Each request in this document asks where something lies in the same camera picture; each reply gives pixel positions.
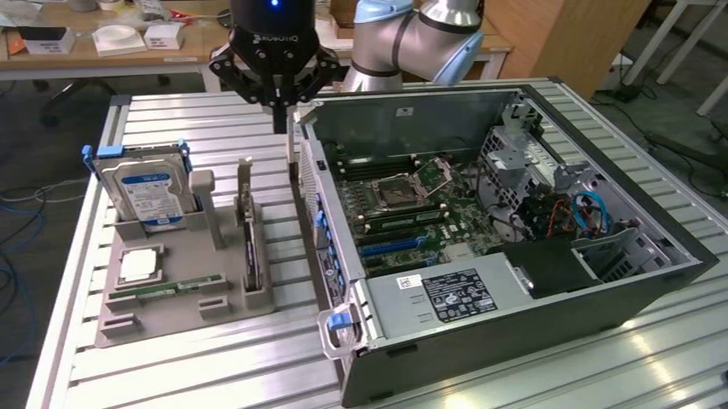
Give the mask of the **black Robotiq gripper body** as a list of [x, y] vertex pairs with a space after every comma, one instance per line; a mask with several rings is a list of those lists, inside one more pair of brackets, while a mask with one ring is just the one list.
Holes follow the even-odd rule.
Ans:
[[318, 52], [315, 3], [303, 0], [230, 2], [234, 53], [266, 88], [295, 76]]

